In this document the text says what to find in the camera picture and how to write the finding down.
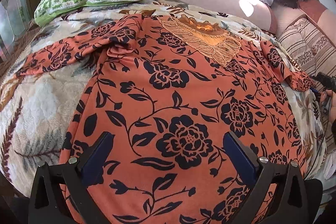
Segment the bedspread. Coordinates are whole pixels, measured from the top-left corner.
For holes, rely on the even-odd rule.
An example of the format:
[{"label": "bedspread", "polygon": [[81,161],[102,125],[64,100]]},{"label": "bedspread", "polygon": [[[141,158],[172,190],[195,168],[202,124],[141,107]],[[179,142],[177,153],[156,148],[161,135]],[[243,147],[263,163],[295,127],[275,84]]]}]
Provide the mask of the bedspread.
[{"label": "bedspread", "polygon": [[[42,30],[41,34],[21,55],[1,86],[1,103],[4,106],[0,116],[1,170],[13,185],[25,195],[30,195],[32,180],[39,160],[46,160],[49,164],[58,163],[68,125],[73,119],[75,109],[78,108],[77,103],[85,85],[95,71],[97,59],[95,55],[90,55],[82,61],[59,70],[40,75],[20,76],[15,80],[13,80],[14,73],[23,66],[25,58],[30,52],[36,52],[55,41],[85,32],[92,27],[113,22],[127,14],[173,15],[175,17],[186,15],[197,21],[206,20],[211,24],[218,23],[219,26],[232,34],[253,42],[258,49],[261,49],[260,41],[264,40],[269,40],[278,46],[273,38],[247,20],[207,11],[181,3],[178,0],[160,0],[160,2],[158,0],[143,0],[140,3],[130,5],[83,8],[56,18]],[[280,48],[278,47],[277,51],[284,59],[286,66],[295,71],[296,68],[286,59],[286,54]],[[291,93],[291,96],[312,98],[310,92],[303,94],[289,89],[287,90],[285,87],[287,96]],[[304,112],[304,115],[309,119],[309,123],[298,123],[297,127],[301,140],[308,135],[307,132],[311,132],[313,139],[308,144],[301,142],[297,149],[304,150],[304,159],[307,162],[307,167],[310,167],[312,151],[316,150],[315,139],[319,134],[315,124],[318,125],[320,122],[315,115],[308,114],[308,108],[311,108],[311,104],[298,105],[293,100],[289,100],[289,103],[294,114],[303,115]],[[320,167],[323,156],[322,149],[314,169]]]}]

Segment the striped fabric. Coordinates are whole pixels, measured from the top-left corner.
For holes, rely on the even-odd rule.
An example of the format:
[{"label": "striped fabric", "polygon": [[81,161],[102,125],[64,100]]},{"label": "striped fabric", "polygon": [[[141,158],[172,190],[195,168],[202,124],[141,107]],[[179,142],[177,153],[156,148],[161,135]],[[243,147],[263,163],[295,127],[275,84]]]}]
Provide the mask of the striped fabric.
[{"label": "striped fabric", "polygon": [[[278,41],[308,75],[316,75],[318,72],[323,72],[328,76],[336,75],[335,47],[306,18],[301,18],[289,26]],[[316,84],[316,88],[322,91],[323,86],[320,83]],[[322,116],[322,124],[326,128],[327,117]],[[335,151],[336,136],[333,136],[330,124],[325,134],[325,140],[327,153]]]}]

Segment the dress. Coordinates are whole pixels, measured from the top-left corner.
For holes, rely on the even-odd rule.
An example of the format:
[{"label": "dress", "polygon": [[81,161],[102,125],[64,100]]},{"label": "dress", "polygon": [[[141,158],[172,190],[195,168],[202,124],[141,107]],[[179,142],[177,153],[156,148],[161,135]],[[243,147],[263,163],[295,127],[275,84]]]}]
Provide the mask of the dress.
[{"label": "dress", "polygon": [[16,76],[99,53],[60,163],[110,132],[112,151],[88,191],[111,223],[225,223],[249,190],[222,148],[226,132],[271,162],[306,166],[280,83],[304,91],[311,81],[272,43],[260,46],[186,16],[129,15],[31,54]]}]

